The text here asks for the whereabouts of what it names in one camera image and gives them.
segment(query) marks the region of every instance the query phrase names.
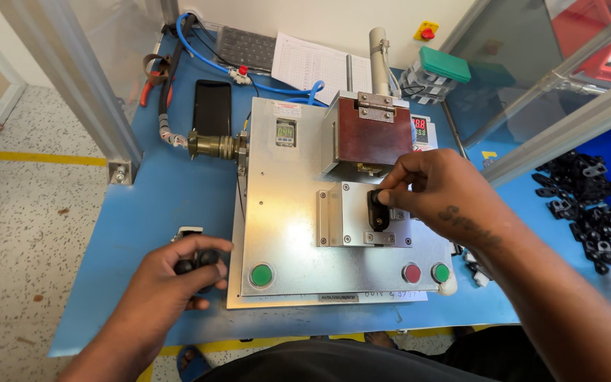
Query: transparent panel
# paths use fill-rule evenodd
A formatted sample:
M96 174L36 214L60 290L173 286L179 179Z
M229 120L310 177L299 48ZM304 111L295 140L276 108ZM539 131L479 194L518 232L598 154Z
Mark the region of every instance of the transparent panel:
M500 158L609 90L611 39L568 81L537 84L610 23L611 0L492 0L450 52L471 70L447 95L467 148Z
M145 83L142 57L162 36L160 0L69 0L129 123Z

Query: emergency stop switch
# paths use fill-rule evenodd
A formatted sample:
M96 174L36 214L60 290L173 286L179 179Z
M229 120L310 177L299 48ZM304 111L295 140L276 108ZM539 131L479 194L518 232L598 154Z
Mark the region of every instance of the emergency stop switch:
M430 41L435 38L435 32L437 32L437 28L439 28L436 22L424 21L421 23L421 26L416 33L414 33L414 39L421 41Z

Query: pliers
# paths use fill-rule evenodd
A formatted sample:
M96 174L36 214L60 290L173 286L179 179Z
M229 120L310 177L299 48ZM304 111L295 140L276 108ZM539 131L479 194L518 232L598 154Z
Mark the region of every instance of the pliers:
M163 73L160 71L150 71L150 74L152 75L162 75ZM174 82L176 79L176 76L174 76L174 78L171 80L171 82ZM152 88L154 88L155 86L152 84L152 82L147 81L145 83L145 85L142 88L142 92L140 92L140 106L146 107L147 106L147 96L148 94L150 94L150 91L152 90ZM166 107L169 107L169 104L171 104L171 96L173 95L173 90L174 90L174 86L173 84L171 86L169 86L169 95L166 96Z

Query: terrazzo floor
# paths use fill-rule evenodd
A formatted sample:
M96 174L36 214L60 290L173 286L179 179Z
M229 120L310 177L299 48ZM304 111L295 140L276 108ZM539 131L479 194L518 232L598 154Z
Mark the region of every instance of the terrazzo floor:
M0 151L102 156L60 95L38 86L25 90L4 124ZM54 381L71 360L46 353L103 203L105 179L102 167L0 161L0 381ZM428 354L446 351L454 340L445 334L394 339L401 349ZM205 356L218 366L261 349ZM179 381L175 365L174 356L158 357L151 380Z

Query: brown strap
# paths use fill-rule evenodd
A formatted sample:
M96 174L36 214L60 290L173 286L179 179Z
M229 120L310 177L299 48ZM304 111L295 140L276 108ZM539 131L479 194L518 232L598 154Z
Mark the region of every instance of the brown strap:
M152 60L159 59L159 69L152 69L151 71L147 71L147 64ZM149 54L142 58L142 71L147 76L147 81L152 84L152 86L157 86L169 77L169 67L171 66L171 56L168 54L166 57L159 56L158 54ZM152 72L159 72L158 75L152 74Z

